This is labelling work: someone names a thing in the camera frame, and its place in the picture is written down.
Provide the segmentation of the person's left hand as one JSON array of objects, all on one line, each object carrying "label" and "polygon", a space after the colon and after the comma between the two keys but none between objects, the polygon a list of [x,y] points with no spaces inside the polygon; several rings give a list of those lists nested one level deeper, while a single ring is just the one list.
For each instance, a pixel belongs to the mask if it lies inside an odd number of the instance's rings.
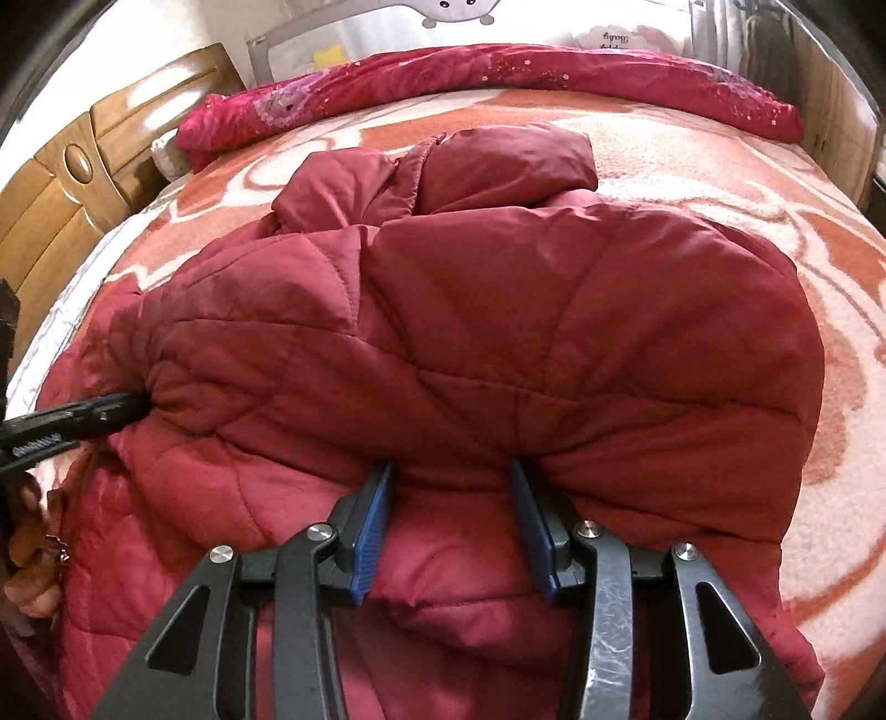
[{"label": "person's left hand", "polygon": [[18,492],[18,507],[6,542],[12,573],[3,584],[4,597],[30,620],[51,620],[61,603],[60,548],[49,538],[51,515],[30,472],[19,472],[13,489]]}]

